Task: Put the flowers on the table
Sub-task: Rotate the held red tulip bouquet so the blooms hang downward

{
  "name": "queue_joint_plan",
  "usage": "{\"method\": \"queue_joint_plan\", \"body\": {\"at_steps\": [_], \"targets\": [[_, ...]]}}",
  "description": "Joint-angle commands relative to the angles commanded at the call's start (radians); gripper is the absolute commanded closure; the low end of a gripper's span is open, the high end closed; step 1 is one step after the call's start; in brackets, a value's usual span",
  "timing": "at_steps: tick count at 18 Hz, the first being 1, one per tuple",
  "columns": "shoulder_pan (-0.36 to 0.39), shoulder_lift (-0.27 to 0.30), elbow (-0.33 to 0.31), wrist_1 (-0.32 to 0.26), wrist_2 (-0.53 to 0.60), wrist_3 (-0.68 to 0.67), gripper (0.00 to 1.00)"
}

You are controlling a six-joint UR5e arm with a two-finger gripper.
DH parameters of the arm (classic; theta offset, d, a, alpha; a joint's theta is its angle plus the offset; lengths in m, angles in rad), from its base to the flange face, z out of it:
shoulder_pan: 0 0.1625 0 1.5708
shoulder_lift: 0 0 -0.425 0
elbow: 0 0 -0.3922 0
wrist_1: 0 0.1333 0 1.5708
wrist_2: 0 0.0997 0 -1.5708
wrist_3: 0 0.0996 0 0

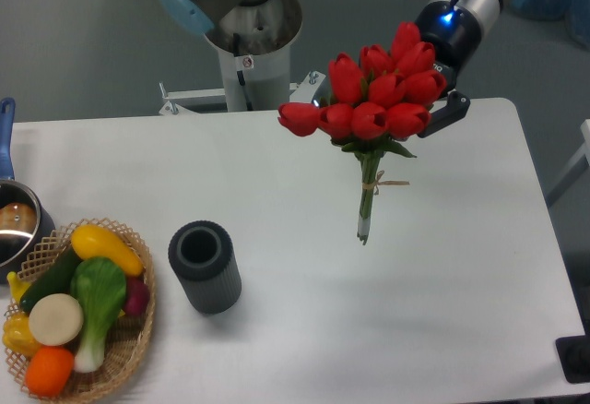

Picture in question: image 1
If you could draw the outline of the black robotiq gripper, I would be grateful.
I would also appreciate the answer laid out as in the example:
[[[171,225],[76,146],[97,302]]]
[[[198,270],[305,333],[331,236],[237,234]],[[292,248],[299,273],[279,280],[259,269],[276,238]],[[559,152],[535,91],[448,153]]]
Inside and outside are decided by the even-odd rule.
[[[435,51],[433,69],[446,80],[447,94],[458,75],[489,34],[502,11],[502,0],[430,0],[416,19],[421,39]],[[451,91],[445,105],[431,114],[418,137],[429,137],[466,117],[471,100]]]

